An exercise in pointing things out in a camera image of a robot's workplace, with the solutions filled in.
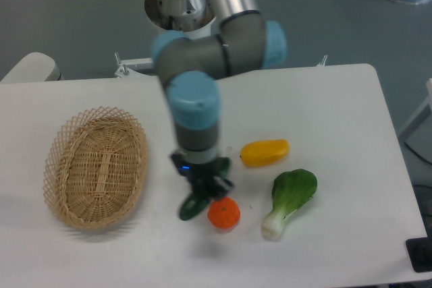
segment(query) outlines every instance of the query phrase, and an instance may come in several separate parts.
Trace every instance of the white stem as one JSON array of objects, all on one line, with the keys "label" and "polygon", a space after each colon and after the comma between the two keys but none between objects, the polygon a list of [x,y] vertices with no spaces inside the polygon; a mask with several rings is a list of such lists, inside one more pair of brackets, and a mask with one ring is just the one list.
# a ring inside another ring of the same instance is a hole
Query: white stem
[{"label": "white stem", "polygon": [[296,212],[291,212],[285,215],[281,209],[273,209],[267,214],[261,223],[261,232],[265,239],[270,241],[279,241],[282,232],[284,231],[288,218]]}]

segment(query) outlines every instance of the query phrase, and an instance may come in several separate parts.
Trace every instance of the metal bracket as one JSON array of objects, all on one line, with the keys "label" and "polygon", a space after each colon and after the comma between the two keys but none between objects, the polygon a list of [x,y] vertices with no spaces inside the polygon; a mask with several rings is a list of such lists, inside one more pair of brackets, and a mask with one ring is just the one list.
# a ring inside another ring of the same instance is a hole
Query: metal bracket
[{"label": "metal bracket", "polygon": [[405,142],[414,131],[430,116],[432,99],[426,97],[424,101],[416,108],[408,120],[402,125],[398,132],[398,139]]},{"label": "metal bracket", "polygon": [[118,78],[139,77],[142,75],[155,76],[156,74],[153,69],[153,60],[149,57],[144,59],[121,60],[118,52],[115,52],[114,55],[117,62],[115,76]]},{"label": "metal bracket", "polygon": [[328,56],[327,54],[324,55],[323,59],[321,60],[320,63],[318,63],[317,67],[325,67],[325,63],[327,62],[327,58],[328,58],[328,57],[329,57],[329,56]]}]

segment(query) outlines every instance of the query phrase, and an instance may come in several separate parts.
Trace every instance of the white table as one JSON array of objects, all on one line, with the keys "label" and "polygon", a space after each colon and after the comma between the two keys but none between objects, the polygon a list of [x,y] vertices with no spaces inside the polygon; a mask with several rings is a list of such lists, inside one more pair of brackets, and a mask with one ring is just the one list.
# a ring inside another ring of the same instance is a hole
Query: white table
[{"label": "white table", "polygon": [[[188,185],[168,160],[171,122],[155,77],[0,85],[0,287],[342,287],[430,279],[405,240],[426,235],[375,70],[369,65],[255,71],[219,83],[221,149],[231,146],[240,224],[215,233],[176,212]],[[51,143],[93,107],[134,114],[149,168],[134,212],[113,231],[66,227],[43,202]],[[253,140],[286,138],[283,162],[246,169]],[[273,180],[304,168],[315,197],[281,241],[261,237]]]}]

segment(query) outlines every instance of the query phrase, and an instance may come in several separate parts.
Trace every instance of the wicker basket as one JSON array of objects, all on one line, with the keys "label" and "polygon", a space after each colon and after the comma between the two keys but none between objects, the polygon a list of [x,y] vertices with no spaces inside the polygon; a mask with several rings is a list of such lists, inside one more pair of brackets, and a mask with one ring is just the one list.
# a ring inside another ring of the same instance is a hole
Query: wicker basket
[{"label": "wicker basket", "polygon": [[61,128],[45,167],[44,197],[64,223],[100,229],[120,220],[140,195],[146,136],[118,108],[92,109]]}]

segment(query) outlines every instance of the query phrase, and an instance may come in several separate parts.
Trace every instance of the yellow pepper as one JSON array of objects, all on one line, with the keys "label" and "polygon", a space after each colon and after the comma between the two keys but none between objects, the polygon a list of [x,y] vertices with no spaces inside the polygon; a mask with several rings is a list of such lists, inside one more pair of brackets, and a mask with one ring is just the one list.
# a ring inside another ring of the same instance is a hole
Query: yellow pepper
[{"label": "yellow pepper", "polygon": [[247,167],[264,167],[284,158],[290,151],[287,140],[265,140],[245,145],[240,158]]}]

